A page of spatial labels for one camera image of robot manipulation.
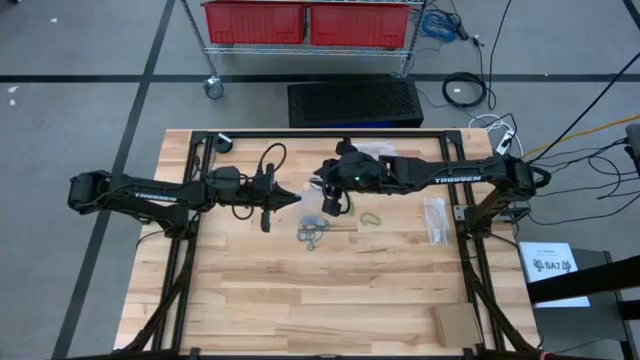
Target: power strip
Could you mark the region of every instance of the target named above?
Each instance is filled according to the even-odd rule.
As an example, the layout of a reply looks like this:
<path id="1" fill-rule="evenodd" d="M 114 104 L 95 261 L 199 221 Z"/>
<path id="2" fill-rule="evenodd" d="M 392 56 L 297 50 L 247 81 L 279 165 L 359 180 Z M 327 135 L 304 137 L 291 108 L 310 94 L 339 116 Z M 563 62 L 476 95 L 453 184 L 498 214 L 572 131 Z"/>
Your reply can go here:
<path id="1" fill-rule="evenodd" d="M 513 138 L 513 135 L 515 135 L 515 132 L 513 132 L 512 130 L 507 130 L 507 132 L 504 133 L 502 140 L 500 140 L 500 143 L 496 147 L 496 152 L 498 154 L 504 155 L 507 152 L 509 146 L 511 145 L 511 139 Z"/>

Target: wooden tabletop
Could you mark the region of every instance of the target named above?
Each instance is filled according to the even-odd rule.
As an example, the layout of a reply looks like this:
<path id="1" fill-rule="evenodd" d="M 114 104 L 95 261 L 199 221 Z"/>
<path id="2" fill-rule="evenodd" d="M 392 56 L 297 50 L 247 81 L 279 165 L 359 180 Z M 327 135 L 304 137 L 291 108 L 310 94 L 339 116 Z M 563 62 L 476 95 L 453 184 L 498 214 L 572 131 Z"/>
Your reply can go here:
<path id="1" fill-rule="evenodd" d="M 461 132 L 467 159 L 491 154 L 485 130 Z M 182 181 L 190 136 L 191 130 L 166 132 L 155 179 Z M 253 174 L 266 147 L 280 141 L 288 156 L 276 180 L 300 194 L 309 188 L 310 175 L 322 161 L 336 158 L 338 140 L 236 139 L 233 150 L 217 155 L 212 167 L 237 166 Z M 400 156 L 442 160 L 436 139 L 353 141 L 386 142 Z M 274 149 L 266 161 L 277 163 L 280 157 L 280 150 Z M 479 202 L 492 186 L 474 184 L 473 189 Z M 455 240 L 449 247 L 430 245 L 423 210 L 424 199 L 430 197 L 448 202 L 447 187 L 430 186 L 393 197 L 354 194 L 355 213 L 325 217 L 330 230 L 314 251 L 296 237 L 304 213 L 300 204 L 273 214 L 270 233 L 260 231 L 260 211 L 240 221 L 228 207 L 215 207 L 201 219 L 181 352 L 200 347 L 204 354 L 462 354 L 460 348 L 440 347 L 435 338 L 431 308 L 466 302 L 467 295 Z M 453 224 L 449 205 L 446 209 Z M 239 215 L 245 211 L 239 209 Z M 378 216 L 381 224 L 361 223 L 364 212 Z M 158 229 L 145 226 L 142 235 Z M 507 224 L 495 223 L 493 232 L 513 239 Z M 169 245 L 170 240 L 159 234 L 139 246 L 115 348 L 130 342 L 158 305 Z M 475 254 L 471 242 L 470 251 Z M 536 346 L 538 333 L 516 249 L 489 238 L 486 251 L 498 304 Z M 173 312 L 164 347 L 173 329 Z M 481 321 L 485 343 L 492 348 L 483 306 Z"/>

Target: blue cable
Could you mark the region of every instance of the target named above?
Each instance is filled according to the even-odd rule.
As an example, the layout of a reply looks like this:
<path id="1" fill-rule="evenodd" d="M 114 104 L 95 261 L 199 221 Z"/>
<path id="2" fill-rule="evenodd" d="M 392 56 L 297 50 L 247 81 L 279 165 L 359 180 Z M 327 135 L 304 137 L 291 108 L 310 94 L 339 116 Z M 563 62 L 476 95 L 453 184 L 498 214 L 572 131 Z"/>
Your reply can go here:
<path id="1" fill-rule="evenodd" d="M 438 39 L 446 44 L 452 43 L 458 35 L 456 23 L 440 11 L 425 11 L 420 30 L 423 37 Z"/>

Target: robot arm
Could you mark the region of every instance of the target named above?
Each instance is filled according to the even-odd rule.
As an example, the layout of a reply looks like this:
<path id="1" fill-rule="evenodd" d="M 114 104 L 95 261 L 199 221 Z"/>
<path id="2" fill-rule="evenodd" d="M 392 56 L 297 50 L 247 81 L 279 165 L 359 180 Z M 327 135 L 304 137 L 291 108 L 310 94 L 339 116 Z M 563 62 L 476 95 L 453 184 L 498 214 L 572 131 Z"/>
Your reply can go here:
<path id="1" fill-rule="evenodd" d="M 332 216 L 340 214 L 343 192 L 406 195 L 430 185 L 488 182 L 503 195 L 512 193 L 513 201 L 530 199 L 551 179 L 548 172 L 510 156 L 441 162 L 401 156 L 380 156 L 376 160 L 359 152 L 348 138 L 338 143 L 336 153 L 340 159 L 325 160 L 314 172 L 322 179 L 314 183 L 325 194 L 323 211 Z M 534 173 L 542 179 L 534 181 Z"/>
<path id="2" fill-rule="evenodd" d="M 156 221 L 167 237 L 188 239 L 194 235 L 189 230 L 189 210 L 206 212 L 216 204 L 259 207 L 262 231 L 269 232 L 270 211 L 299 200 L 274 181 L 273 164 L 268 164 L 266 173 L 258 171 L 252 178 L 243 178 L 236 167 L 221 167 L 185 184 L 111 176 L 105 171 L 82 173 L 71 179 L 67 204 L 82 215 L 113 210 L 143 223 Z"/>

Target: red plastic crate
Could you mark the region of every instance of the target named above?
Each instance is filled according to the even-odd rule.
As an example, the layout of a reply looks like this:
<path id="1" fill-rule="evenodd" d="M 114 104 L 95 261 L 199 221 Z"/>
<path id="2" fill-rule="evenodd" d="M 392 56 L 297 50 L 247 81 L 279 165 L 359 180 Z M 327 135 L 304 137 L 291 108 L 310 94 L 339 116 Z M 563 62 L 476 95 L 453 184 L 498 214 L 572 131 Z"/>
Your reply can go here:
<path id="1" fill-rule="evenodd" d="M 300 44 L 302 4 L 216 1 L 204 6 L 214 44 Z"/>
<path id="2" fill-rule="evenodd" d="M 311 5 L 311 44 L 404 47 L 405 5 Z"/>

